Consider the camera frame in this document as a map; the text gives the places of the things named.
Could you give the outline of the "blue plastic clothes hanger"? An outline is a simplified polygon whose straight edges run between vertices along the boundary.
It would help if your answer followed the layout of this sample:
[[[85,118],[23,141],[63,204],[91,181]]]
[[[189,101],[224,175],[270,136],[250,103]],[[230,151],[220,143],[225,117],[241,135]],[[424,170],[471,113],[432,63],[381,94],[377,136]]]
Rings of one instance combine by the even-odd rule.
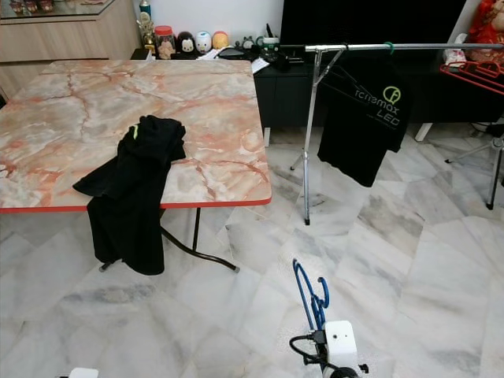
[[[305,267],[303,267],[298,259],[295,258],[292,260],[292,268],[309,329],[310,331],[321,330],[325,324],[325,310],[330,306],[328,282],[323,276],[317,277],[316,281],[323,288],[321,289],[321,295],[319,295],[313,289],[313,280],[309,278]]]

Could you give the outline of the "black fonemax print t-shirt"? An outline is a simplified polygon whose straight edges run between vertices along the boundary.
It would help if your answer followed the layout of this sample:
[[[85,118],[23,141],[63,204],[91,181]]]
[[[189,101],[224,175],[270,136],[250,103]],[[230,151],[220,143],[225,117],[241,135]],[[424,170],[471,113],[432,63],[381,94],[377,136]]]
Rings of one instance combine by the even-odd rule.
[[[360,58],[355,83],[323,79],[327,114],[317,156],[371,187],[385,155],[400,151],[417,94],[388,60]]]
[[[161,199],[172,163],[186,158],[185,135],[179,121],[141,116],[115,156],[73,184],[90,197],[87,219],[98,261],[121,261],[143,275],[165,271]]]

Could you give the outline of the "black low TV cabinet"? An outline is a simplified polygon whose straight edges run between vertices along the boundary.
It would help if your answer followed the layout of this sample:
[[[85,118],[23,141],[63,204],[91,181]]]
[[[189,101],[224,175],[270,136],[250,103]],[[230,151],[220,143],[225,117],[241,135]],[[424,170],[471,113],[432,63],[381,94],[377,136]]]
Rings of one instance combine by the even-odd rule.
[[[312,66],[252,73],[248,61],[134,61],[113,94],[117,114],[172,118],[190,135],[264,128],[302,128],[309,112]],[[450,78],[431,60],[390,60],[414,94],[411,124],[495,121],[504,96]]]

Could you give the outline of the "small green white ornament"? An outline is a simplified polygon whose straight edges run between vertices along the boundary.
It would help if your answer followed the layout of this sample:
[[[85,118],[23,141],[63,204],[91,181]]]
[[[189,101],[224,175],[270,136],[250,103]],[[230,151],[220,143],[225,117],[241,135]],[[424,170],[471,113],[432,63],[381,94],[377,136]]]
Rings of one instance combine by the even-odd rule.
[[[280,60],[280,37],[260,36],[257,39],[260,47],[259,58],[268,64],[274,64]]]

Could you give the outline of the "silver metal clothes rack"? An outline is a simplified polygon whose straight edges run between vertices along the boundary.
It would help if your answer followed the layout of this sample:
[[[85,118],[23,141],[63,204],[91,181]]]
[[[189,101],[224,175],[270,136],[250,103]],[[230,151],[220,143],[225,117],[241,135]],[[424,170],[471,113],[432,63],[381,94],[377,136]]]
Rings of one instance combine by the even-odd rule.
[[[395,50],[446,50],[447,48],[461,48],[461,50],[504,50],[504,44],[499,43],[394,43]],[[289,165],[293,172],[296,165],[300,163],[303,170],[302,178],[302,197],[303,203],[302,219],[305,224],[310,224],[310,204],[309,204],[309,142],[312,139],[313,113],[316,108],[317,88],[327,72],[327,65],[332,59],[332,55],[340,50],[388,50],[384,43],[379,44],[331,44],[331,46],[305,46],[305,53],[314,56],[312,72],[312,93],[309,99],[309,114],[307,114],[305,144],[303,144],[302,153]],[[495,198],[497,188],[501,180],[500,168],[504,161],[504,135],[496,136],[490,144],[485,146],[487,149],[495,149],[497,155],[492,169],[493,177],[490,183],[489,198],[486,201],[486,208],[492,211],[495,207]]]

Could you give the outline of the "white tissue pack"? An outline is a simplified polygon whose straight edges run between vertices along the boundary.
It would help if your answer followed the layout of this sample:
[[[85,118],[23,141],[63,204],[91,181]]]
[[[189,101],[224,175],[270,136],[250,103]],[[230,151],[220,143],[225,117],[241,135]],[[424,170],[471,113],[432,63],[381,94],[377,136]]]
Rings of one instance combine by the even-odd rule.
[[[443,64],[446,66],[463,66],[467,61],[467,54],[461,48],[447,48],[443,51]]]

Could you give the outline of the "white round plush toy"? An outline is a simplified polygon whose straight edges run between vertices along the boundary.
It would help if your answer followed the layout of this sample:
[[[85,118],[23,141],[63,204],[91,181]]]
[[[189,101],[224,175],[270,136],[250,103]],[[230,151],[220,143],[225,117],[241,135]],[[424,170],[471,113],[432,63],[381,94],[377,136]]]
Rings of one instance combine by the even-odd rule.
[[[206,54],[212,50],[212,36],[205,30],[198,31],[195,33],[195,47],[199,54]]]

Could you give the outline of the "black flat screen television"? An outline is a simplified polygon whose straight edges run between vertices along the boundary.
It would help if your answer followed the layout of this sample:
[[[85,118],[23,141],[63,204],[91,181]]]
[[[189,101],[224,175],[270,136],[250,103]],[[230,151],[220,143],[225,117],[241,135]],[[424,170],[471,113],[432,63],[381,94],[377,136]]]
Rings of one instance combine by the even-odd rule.
[[[467,0],[284,0],[280,41],[444,43]]]

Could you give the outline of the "marble table top red edge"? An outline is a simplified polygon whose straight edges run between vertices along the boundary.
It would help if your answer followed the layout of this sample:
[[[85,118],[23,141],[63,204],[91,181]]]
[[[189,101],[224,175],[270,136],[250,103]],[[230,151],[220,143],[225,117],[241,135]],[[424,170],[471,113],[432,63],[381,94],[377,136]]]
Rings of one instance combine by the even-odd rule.
[[[83,211],[89,198],[73,184],[145,115],[186,128],[163,209],[272,201],[248,61],[55,61],[0,112],[0,212]]]

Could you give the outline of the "glass jar red lid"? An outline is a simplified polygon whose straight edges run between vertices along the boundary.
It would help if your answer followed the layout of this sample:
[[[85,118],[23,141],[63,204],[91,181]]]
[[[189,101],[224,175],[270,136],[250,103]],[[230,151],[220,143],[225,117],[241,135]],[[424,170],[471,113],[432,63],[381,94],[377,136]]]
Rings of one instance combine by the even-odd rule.
[[[176,37],[170,26],[155,26],[156,54],[158,60],[172,60],[176,53]]]

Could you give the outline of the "light wooden sideboard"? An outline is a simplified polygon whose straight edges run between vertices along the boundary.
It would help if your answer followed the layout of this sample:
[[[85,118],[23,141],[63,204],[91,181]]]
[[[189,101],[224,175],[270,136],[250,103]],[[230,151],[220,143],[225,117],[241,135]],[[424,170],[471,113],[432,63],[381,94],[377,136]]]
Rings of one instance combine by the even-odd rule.
[[[0,0],[2,93],[14,97],[51,62],[127,60],[141,46],[137,0]]]

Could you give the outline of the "dark metal table leg frame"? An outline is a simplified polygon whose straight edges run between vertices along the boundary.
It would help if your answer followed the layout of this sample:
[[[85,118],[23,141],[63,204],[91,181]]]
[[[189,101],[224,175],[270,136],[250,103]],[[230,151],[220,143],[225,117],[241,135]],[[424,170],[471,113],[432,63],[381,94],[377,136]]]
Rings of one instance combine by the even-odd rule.
[[[193,208],[188,217],[190,230],[186,238],[180,237],[162,224],[165,209],[157,213],[147,213],[137,222],[113,224],[89,217],[91,241],[94,244],[94,258],[98,271],[106,272],[113,266],[123,265],[135,273],[156,276],[165,273],[169,263],[165,253],[174,249],[195,259],[220,265],[234,273],[241,268],[224,257],[206,254],[202,245],[202,218],[204,209]]]

